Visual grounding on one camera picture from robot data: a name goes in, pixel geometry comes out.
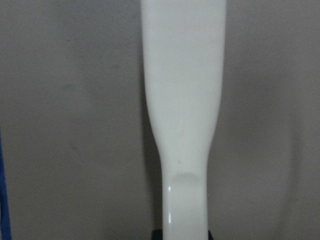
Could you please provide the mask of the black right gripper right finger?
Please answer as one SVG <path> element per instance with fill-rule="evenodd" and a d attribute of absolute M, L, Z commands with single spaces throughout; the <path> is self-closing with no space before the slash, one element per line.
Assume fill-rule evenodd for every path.
<path fill-rule="evenodd" d="M 213 235 L 210 230 L 208 231 L 208 240 L 214 240 Z"/>

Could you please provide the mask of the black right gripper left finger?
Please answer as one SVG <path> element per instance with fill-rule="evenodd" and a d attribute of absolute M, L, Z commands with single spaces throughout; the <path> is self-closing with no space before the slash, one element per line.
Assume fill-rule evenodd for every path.
<path fill-rule="evenodd" d="M 162 229 L 154 229 L 151 232 L 151 240 L 163 240 L 163 230 Z"/>

